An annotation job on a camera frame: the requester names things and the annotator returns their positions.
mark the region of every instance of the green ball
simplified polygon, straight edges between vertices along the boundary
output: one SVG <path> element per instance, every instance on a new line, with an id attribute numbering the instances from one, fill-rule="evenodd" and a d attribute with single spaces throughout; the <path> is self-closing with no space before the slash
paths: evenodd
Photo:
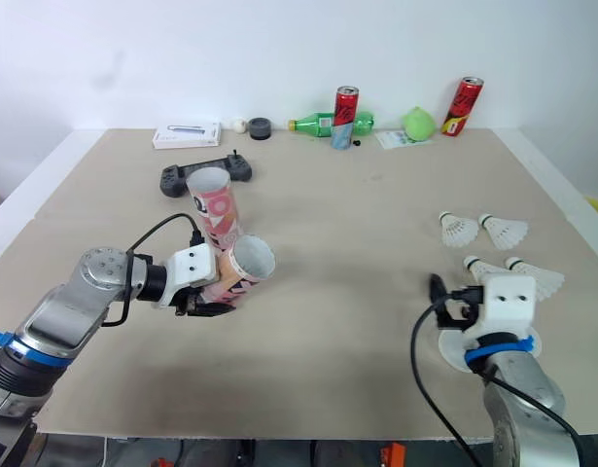
<path id="1" fill-rule="evenodd" d="M 437 129 L 431 114 L 421 107 L 414 107 L 403 117 L 403 125 L 409 138 L 424 141 L 431 137 Z"/>

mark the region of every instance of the stacked cups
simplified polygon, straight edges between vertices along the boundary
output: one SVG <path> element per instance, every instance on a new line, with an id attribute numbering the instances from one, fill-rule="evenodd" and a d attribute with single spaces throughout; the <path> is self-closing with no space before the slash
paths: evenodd
<path id="1" fill-rule="evenodd" d="M 219 281 L 204 287 L 200 297 L 207 303 L 231 303 L 272 275 L 275 256 L 265 241 L 243 234 L 226 170 L 201 168 L 189 176 L 187 185 L 219 253 Z"/>

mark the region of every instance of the orange object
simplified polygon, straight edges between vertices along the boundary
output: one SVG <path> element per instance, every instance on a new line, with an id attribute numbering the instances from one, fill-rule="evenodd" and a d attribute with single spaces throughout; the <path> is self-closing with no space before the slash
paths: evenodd
<path id="1" fill-rule="evenodd" d="M 392 443 L 380 450 L 380 462 L 383 467 L 405 467 L 406 447 Z"/>
<path id="2" fill-rule="evenodd" d="M 156 459 L 152 462 L 150 467 L 173 467 L 173 462 L 166 460 L 164 457 Z"/>

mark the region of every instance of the white box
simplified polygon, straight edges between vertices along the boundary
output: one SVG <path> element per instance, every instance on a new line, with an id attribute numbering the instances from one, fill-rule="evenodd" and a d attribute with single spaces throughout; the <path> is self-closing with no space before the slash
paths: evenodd
<path id="1" fill-rule="evenodd" d="M 200 148 L 218 146 L 221 124 L 199 122 L 192 125 L 159 126 L 152 142 L 156 149 Z"/>

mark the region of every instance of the blue cable tie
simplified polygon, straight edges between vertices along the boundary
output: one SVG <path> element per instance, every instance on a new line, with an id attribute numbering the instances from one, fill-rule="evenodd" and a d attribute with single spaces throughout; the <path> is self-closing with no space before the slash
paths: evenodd
<path id="1" fill-rule="evenodd" d="M 52 357 L 39 350 L 35 350 L 24 342 L 17 340 L 16 336 L 12 333 L 0 333 L 0 347 L 9 347 L 14 352 L 21 353 L 29 360 L 48 365 L 49 367 L 67 367 L 74 361 L 73 358 Z"/>
<path id="2" fill-rule="evenodd" d="M 519 342 L 496 343 L 493 345 L 486 345 L 485 347 L 477 348 L 475 350 L 468 350 L 465 352 L 465 363 L 468 365 L 476 358 L 493 355 L 497 352 L 504 352 L 506 350 L 518 350 L 521 352 L 531 352 L 534 350 L 534 336 L 528 336 Z"/>

